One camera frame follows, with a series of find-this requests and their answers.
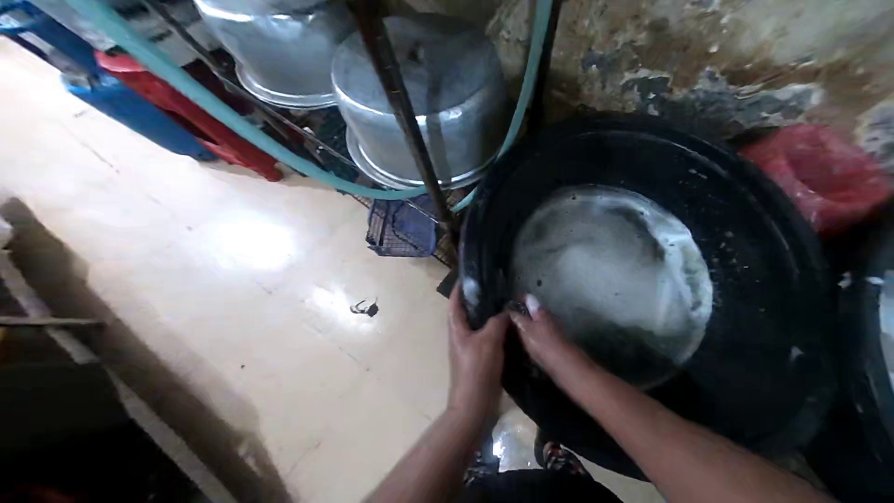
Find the metal pot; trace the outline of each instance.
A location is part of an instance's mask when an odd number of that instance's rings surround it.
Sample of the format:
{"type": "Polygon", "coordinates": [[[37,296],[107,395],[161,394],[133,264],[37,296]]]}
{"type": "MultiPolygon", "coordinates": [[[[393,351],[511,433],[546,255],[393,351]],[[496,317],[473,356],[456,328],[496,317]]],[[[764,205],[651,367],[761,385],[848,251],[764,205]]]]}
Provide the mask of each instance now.
{"type": "MultiPolygon", "coordinates": [[[[445,187],[474,182],[509,127],[496,51],[474,26],[441,14],[389,17],[384,24],[435,173],[445,187]]],[[[360,169],[394,188],[422,185],[359,33],[335,53],[332,82],[360,169]]]]}
{"type": "Polygon", "coordinates": [[[288,108],[334,104],[330,69],[355,29],[344,0],[194,0],[245,89],[288,108]]]}

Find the person's foot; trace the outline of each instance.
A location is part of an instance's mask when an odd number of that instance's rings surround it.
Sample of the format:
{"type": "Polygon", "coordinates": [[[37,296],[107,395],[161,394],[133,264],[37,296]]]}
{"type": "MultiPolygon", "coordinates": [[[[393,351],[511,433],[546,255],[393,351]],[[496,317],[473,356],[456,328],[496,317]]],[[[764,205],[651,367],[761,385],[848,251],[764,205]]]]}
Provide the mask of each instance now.
{"type": "Polygon", "coordinates": [[[543,430],[537,430],[534,440],[534,459],[544,470],[590,476],[584,468],[584,464],[573,452],[562,447],[559,442],[547,439],[543,430]]]}

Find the red plastic stool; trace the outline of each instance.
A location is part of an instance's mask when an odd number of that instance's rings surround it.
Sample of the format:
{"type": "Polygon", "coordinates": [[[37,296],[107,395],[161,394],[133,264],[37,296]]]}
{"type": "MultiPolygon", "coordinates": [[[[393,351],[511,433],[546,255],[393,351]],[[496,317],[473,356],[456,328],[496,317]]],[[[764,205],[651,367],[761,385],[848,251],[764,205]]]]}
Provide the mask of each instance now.
{"type": "MultiPolygon", "coordinates": [[[[167,82],[140,66],[132,57],[97,51],[97,62],[124,82],[124,85],[165,111],[219,158],[245,166],[271,182],[283,179],[283,172],[274,167],[276,159],[214,119],[167,82]]],[[[184,69],[237,112],[246,114],[250,110],[250,106],[226,92],[223,84],[204,64],[188,64],[184,69]]]]}

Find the black plastic tub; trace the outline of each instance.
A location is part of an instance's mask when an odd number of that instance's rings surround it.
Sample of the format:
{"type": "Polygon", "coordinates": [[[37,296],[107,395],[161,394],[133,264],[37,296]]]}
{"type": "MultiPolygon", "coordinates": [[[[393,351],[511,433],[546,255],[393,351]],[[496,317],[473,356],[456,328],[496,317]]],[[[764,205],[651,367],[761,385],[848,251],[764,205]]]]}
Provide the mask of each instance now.
{"type": "MultiPolygon", "coordinates": [[[[710,267],[713,312],[695,354],[649,389],[680,415],[767,456],[818,430],[835,390],[835,312],[822,247],[785,194],[735,152],[648,116],[600,115],[524,139],[478,187],[460,243],[474,326],[509,300],[516,233],[562,187],[638,192],[692,232],[710,267]]],[[[643,478],[607,434],[508,337],[503,386],[546,433],[591,461],[643,478]]]]}

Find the blue hose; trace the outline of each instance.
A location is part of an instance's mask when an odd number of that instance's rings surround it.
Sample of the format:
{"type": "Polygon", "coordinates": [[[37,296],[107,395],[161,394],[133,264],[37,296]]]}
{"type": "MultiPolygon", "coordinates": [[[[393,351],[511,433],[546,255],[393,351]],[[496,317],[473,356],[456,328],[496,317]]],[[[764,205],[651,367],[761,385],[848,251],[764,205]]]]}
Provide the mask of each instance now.
{"type": "MultiPolygon", "coordinates": [[[[80,15],[93,22],[97,28],[102,30],[109,38],[118,43],[128,53],[146,66],[153,74],[157,75],[184,96],[192,100],[193,103],[199,105],[211,116],[234,130],[240,136],[253,143],[256,147],[263,150],[267,154],[276,158],[286,166],[304,175],[316,178],[322,182],[329,183],[337,190],[356,194],[358,196],[371,199],[381,200],[400,200],[418,196],[425,193],[424,187],[417,189],[408,189],[404,191],[383,191],[380,189],[372,189],[358,185],[356,183],[342,180],[336,175],[328,173],[306,159],[286,149],[279,142],[270,138],[257,127],[246,121],[241,115],[233,109],[225,105],[223,101],[218,99],[211,91],[193,80],[192,77],[182,70],[176,64],[165,57],[152,44],[147,42],[134,31],[127,22],[122,19],[118,13],[112,10],[98,0],[66,0],[68,5],[74,8],[80,15]]],[[[543,52],[544,38],[546,29],[549,24],[549,14],[552,8],[552,0],[537,0],[537,7],[534,18],[534,28],[531,36],[531,47],[528,52],[527,68],[525,70],[525,79],[521,86],[521,95],[519,103],[516,107],[515,114],[510,123],[510,130],[506,136],[506,141],[500,149],[502,154],[512,142],[519,132],[521,119],[530,102],[531,93],[537,74],[537,66],[540,61],[540,54],[543,52]]],[[[453,209],[458,211],[465,208],[472,200],[475,192],[471,192],[465,199],[453,209]]]]}

